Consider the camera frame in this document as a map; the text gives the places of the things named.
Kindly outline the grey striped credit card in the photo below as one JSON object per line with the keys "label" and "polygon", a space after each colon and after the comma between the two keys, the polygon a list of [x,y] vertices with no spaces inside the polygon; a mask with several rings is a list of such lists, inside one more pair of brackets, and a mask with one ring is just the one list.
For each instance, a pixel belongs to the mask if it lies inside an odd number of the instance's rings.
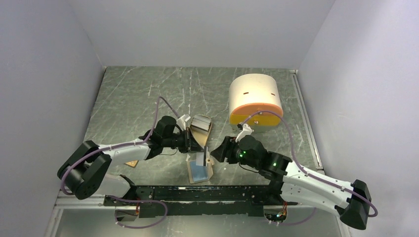
{"label": "grey striped credit card", "polygon": [[208,146],[204,146],[204,150],[202,152],[196,153],[195,164],[197,166],[207,166],[209,157],[210,157],[209,148]]}

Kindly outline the tan oval tray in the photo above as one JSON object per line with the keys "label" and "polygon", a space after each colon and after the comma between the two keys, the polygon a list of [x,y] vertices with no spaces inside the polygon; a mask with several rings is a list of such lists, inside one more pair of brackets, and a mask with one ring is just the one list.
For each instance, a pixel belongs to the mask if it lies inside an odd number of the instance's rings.
{"label": "tan oval tray", "polygon": [[201,147],[205,147],[211,132],[212,119],[204,115],[195,115],[192,117],[189,128],[197,143]]}

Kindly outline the grey credit card stack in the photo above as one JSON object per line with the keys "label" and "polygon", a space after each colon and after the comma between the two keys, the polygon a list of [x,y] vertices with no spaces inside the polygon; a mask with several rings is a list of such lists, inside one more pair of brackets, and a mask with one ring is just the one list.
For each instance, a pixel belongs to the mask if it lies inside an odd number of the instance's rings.
{"label": "grey credit card stack", "polygon": [[209,133],[211,124],[211,118],[204,115],[195,115],[191,120],[190,128],[191,130],[197,131],[199,133]]}

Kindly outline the tan card holder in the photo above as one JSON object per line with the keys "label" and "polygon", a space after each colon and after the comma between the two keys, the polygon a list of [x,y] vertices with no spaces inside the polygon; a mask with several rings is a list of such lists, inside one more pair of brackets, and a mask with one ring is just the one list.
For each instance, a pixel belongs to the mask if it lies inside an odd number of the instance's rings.
{"label": "tan card holder", "polygon": [[195,160],[196,153],[187,155],[186,164],[188,169],[189,182],[191,184],[195,184],[210,180],[213,176],[212,166],[214,165],[214,161],[211,156],[209,156],[207,166],[197,166],[195,164]]}

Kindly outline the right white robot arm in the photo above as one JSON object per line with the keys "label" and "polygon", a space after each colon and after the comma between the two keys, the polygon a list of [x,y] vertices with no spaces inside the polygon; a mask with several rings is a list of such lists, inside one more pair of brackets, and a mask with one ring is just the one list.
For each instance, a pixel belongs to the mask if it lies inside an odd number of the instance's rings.
{"label": "right white robot arm", "polygon": [[341,181],[297,165],[290,157],[266,150],[250,135],[239,141],[226,136],[210,155],[219,162],[250,166],[269,180],[266,196],[271,204],[298,202],[327,211],[354,229],[367,228],[372,198],[361,180]]}

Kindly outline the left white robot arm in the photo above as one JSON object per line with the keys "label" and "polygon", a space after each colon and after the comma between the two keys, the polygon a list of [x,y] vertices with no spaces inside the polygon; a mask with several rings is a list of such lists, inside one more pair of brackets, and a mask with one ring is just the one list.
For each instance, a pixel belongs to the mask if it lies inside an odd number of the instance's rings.
{"label": "left white robot arm", "polygon": [[57,171],[62,192],[79,200],[93,194],[114,196],[122,204],[131,205],[138,200],[137,186],[125,175],[109,174],[109,168],[152,159],[164,148],[176,149],[182,154],[203,152],[212,120],[202,115],[163,116],[155,120],[153,126],[143,136],[125,143],[83,142]]}

